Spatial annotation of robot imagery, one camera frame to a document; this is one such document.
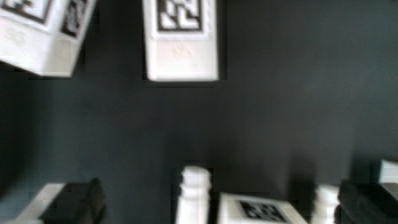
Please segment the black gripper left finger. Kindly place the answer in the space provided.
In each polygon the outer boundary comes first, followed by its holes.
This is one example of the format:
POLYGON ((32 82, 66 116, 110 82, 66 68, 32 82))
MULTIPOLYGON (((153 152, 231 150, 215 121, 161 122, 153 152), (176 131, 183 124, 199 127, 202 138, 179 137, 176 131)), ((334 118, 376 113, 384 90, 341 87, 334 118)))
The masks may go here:
POLYGON ((108 208, 99 179, 50 183, 14 219, 14 224, 108 224, 108 208))

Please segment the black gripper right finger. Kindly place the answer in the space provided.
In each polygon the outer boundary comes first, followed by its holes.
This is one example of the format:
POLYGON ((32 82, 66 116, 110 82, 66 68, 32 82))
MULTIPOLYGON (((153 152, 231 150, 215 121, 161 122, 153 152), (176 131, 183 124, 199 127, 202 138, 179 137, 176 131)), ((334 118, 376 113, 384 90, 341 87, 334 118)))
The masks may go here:
POLYGON ((398 200, 380 184, 343 181, 337 200, 353 224, 398 224, 398 200))

